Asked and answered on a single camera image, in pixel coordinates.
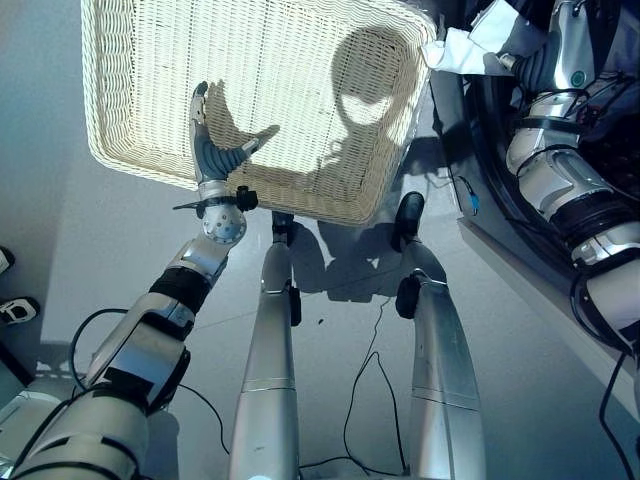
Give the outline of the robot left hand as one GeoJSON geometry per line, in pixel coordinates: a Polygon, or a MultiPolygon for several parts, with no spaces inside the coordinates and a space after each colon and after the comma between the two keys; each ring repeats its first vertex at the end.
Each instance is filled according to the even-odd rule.
{"type": "Polygon", "coordinates": [[[209,181],[226,181],[234,170],[263,146],[259,137],[253,137],[239,147],[218,147],[212,141],[206,124],[207,90],[208,83],[200,82],[193,91],[189,107],[190,148],[198,185],[209,181]]]}

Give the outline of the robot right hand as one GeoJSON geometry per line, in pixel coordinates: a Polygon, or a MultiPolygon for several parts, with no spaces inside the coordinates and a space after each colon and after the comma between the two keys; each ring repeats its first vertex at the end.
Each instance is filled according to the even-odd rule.
{"type": "Polygon", "coordinates": [[[557,1],[541,47],[528,56],[504,51],[499,62],[531,93],[584,90],[606,61],[596,26],[605,18],[600,1],[557,1]]]}

